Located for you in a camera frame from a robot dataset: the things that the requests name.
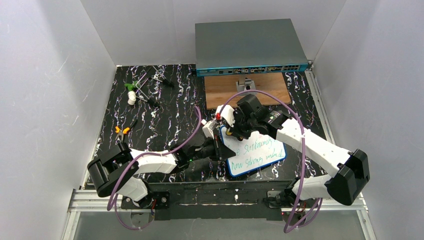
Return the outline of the blue framed whiteboard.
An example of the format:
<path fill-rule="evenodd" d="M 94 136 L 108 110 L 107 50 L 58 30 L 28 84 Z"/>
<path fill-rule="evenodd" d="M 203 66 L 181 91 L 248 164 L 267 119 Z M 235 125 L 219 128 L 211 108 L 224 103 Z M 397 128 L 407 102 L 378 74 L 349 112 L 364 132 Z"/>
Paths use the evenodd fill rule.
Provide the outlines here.
<path fill-rule="evenodd" d="M 285 145 L 258 131 L 251 133 L 248 139 L 238 140 L 226 134 L 227 128 L 220 128 L 222 143 L 235 152 L 228 158 L 227 166 L 233 177 L 247 174 L 262 167 L 282 161 L 286 158 Z"/>

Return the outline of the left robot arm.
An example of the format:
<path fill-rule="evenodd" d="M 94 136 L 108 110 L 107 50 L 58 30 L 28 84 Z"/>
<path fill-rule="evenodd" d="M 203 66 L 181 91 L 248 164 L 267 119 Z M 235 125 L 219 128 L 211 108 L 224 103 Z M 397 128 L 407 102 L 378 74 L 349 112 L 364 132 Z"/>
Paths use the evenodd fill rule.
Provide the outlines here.
<path fill-rule="evenodd" d="M 234 156 L 236 153 L 223 143 L 219 130 L 215 129 L 208 135 L 202 131 L 192 133 L 185 141 L 164 151 L 140 151 L 130 148 L 126 142 L 119 142 L 90 161 L 87 170 L 98 197 L 108 197 L 106 208 L 111 210 L 118 195 L 138 203 L 153 198 L 148 183 L 135 175 L 174 174 L 184 171 L 196 160 L 222 161 Z"/>

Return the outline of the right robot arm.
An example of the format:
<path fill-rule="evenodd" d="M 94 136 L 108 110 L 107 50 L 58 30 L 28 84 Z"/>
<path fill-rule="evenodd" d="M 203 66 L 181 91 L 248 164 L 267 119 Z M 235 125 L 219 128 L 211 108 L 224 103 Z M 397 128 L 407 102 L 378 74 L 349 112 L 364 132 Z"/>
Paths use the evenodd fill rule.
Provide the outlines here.
<path fill-rule="evenodd" d="M 271 137 L 301 152 L 321 166 L 326 174 L 293 180 L 284 197 L 295 200 L 332 198 L 350 206 L 370 181 L 368 155 L 339 147 L 303 127 L 294 113 L 277 107 L 270 110 L 254 94 L 247 94 L 237 107 L 222 105 L 216 115 L 224 119 L 231 136 L 247 140 L 254 132 Z"/>

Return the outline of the yellow bone-shaped eraser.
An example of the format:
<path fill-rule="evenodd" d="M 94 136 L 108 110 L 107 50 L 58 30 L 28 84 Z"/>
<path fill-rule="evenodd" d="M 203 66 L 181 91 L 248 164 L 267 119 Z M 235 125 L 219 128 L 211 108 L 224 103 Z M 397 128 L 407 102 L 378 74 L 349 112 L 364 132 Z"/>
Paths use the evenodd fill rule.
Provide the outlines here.
<path fill-rule="evenodd" d="M 233 135 L 233 133 L 229 129 L 226 130 L 225 134 L 227 136 L 232 136 Z"/>

